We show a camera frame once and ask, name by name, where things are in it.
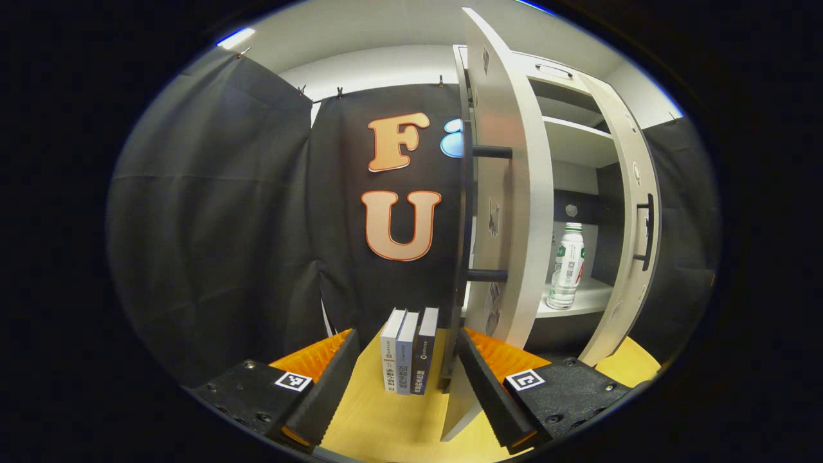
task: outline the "white bottle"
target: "white bottle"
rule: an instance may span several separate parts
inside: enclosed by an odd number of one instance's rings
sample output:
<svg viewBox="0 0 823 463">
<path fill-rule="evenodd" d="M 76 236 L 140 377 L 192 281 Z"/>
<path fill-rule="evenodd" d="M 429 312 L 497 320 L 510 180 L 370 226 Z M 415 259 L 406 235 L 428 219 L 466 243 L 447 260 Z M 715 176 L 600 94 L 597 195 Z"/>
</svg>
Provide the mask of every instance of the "white bottle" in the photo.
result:
<svg viewBox="0 0 823 463">
<path fill-rule="evenodd" d="M 583 277 L 583 260 L 586 248 L 583 244 L 583 225 L 567 222 L 565 233 L 557 248 L 555 270 L 551 275 L 551 289 L 546 305 L 564 311 L 574 302 L 574 292 Z"/>
</svg>

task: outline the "open cabinet door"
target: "open cabinet door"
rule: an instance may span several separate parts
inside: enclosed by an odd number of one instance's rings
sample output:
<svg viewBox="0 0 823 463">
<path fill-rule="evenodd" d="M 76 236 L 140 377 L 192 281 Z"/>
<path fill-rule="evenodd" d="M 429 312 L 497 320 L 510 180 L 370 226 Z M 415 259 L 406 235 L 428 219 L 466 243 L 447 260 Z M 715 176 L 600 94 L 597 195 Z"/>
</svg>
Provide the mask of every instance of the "open cabinet door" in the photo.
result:
<svg viewBox="0 0 823 463">
<path fill-rule="evenodd" d="M 640 126 L 611 86 L 580 78 L 600 107 L 615 140 L 623 179 L 623 250 L 606 311 L 580 360 L 594 367 L 612 355 L 635 323 L 653 277 L 660 241 L 660 189 Z"/>
<path fill-rule="evenodd" d="M 466 13 L 475 144 L 511 147 L 511 159 L 477 158 L 474 269 L 506 270 L 502 283 L 470 285 L 466 327 L 515 347 L 526 344 L 551 258 L 554 189 L 537 98 L 511 50 L 471 8 Z M 480 412 L 459 360 L 452 372 L 442 440 Z"/>
</svg>

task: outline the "wall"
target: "wall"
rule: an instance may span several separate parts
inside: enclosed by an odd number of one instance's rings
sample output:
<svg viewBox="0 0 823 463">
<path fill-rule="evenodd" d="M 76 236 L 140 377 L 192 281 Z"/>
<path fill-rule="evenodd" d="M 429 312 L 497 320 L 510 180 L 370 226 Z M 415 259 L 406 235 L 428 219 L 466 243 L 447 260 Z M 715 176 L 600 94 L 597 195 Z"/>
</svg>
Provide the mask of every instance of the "wall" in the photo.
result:
<svg viewBox="0 0 823 463">
<path fill-rule="evenodd" d="M 641 129 L 683 116 L 665 91 L 632 63 L 624 62 L 604 80 L 629 106 Z"/>
<path fill-rule="evenodd" d="M 312 101 L 343 93 L 377 87 L 419 83 L 458 83 L 457 65 L 451 45 L 401 45 L 381 47 L 320 59 L 281 72 L 280 77 L 303 88 Z M 320 104 L 311 111 L 311 123 Z"/>
</svg>

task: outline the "dark blue book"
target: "dark blue book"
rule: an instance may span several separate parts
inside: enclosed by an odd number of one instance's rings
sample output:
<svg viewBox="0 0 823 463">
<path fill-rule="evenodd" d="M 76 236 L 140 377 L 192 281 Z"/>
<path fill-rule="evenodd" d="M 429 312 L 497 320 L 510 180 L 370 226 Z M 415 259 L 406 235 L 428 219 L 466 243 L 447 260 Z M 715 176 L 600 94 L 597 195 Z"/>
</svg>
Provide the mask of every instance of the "dark blue book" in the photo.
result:
<svg viewBox="0 0 823 463">
<path fill-rule="evenodd" d="M 414 347 L 414 358 L 411 361 L 411 393 L 425 394 L 425 384 L 429 378 L 431 356 L 435 351 L 435 336 L 437 335 L 436 307 L 427 307 L 423 312 L 423 321 Z"/>
</svg>

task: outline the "white book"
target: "white book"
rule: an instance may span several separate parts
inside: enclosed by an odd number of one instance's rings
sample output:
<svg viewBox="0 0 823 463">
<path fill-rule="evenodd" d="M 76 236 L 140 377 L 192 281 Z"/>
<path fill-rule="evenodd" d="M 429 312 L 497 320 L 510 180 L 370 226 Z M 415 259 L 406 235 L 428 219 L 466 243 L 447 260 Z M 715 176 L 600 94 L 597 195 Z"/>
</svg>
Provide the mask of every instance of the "white book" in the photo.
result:
<svg viewBox="0 0 823 463">
<path fill-rule="evenodd" d="M 403 318 L 406 317 L 406 309 L 395 308 L 389 316 L 383 332 L 380 333 L 380 352 L 383 357 L 383 384 L 386 391 L 396 391 L 398 389 L 398 368 L 397 368 L 397 340 Z"/>
</svg>

